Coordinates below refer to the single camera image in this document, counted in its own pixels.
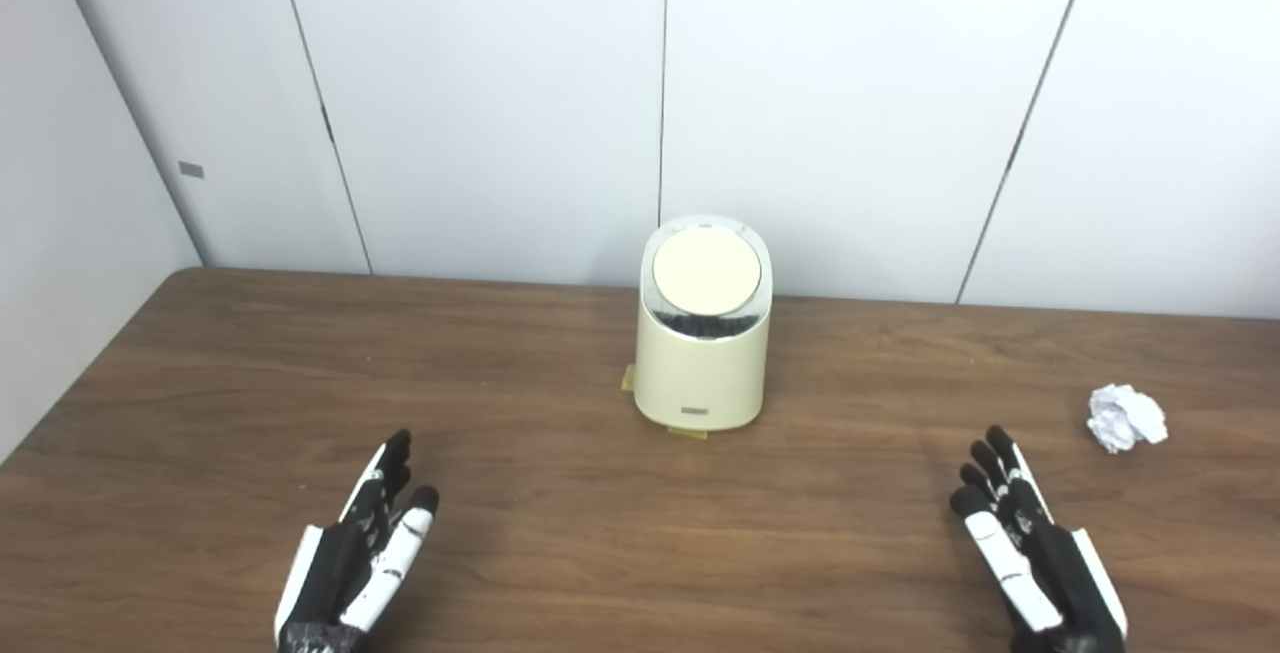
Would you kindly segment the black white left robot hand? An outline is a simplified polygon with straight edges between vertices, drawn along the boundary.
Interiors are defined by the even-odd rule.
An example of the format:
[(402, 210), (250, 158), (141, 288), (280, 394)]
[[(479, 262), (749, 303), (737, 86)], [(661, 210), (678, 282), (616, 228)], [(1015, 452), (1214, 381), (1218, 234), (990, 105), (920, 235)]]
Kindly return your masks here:
[(410, 484), (412, 434), (374, 453), (337, 521), (302, 534), (273, 620), (279, 652), (369, 652), (371, 631), (404, 583), (435, 521), (440, 494)]

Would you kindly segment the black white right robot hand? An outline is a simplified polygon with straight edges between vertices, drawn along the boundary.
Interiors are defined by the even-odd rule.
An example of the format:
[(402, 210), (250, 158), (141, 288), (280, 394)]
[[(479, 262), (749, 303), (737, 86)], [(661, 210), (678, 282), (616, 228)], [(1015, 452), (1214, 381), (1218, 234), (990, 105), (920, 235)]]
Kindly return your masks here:
[(1011, 652), (1124, 652), (1129, 622), (1088, 531), (1059, 525), (1000, 425), (970, 446), (950, 508), (998, 585)]

